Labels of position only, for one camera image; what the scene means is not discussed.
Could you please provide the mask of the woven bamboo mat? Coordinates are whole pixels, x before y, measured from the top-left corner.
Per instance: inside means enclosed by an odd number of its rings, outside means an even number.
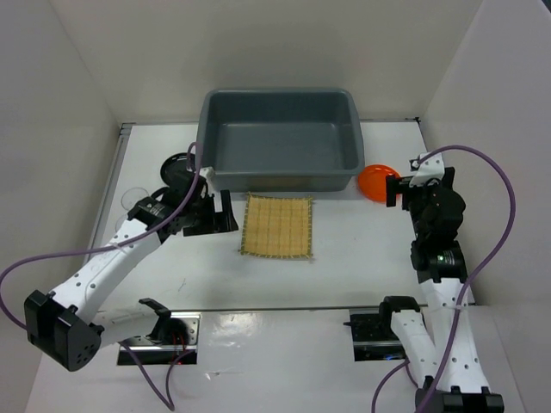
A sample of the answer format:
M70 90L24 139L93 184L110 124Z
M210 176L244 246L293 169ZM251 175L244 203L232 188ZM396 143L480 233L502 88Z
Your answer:
M269 259L313 257L313 199L247 194L240 253Z

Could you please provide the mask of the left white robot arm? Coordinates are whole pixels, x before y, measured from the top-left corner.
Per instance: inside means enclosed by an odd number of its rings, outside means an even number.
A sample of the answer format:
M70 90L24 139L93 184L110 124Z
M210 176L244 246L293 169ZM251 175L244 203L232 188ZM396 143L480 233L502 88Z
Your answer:
M229 190L220 192L221 210L202 176L187 174L139 200L108 243L69 280L49 293L32 292L24 302L28 340L70 372L86 366L107 345L135 336L159 344L182 336L185 325L155 299L106 316L100 307L137 265L172 235L185 237L238 229Z

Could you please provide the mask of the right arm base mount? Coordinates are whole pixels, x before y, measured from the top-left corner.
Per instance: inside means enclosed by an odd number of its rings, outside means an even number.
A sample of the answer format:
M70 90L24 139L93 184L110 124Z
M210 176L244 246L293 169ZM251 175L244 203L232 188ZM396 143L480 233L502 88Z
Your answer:
M408 355L399 338L391 329L391 316L395 312L413 310L421 312L420 305L405 296L385 297L377 308L349 310L350 328L355 361L407 360Z

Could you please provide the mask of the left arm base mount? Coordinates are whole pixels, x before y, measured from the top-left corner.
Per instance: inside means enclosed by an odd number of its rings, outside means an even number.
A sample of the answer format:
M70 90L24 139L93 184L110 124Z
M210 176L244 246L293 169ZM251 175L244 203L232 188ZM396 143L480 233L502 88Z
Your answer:
M169 326L154 338L135 336L126 344L144 366L169 366L181 354L178 365L195 365L200 322L199 312L176 311Z

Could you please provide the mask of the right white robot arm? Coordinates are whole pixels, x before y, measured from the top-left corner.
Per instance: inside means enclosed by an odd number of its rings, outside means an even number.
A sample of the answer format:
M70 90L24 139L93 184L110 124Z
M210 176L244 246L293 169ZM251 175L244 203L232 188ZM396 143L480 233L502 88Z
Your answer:
M427 308L409 296L387 296L378 331L399 339L418 385L417 412L502 412L480 364L467 310L467 268L457 232L466 204L452 188L455 171L415 184L387 176L387 205L400 201L412 219L411 261Z

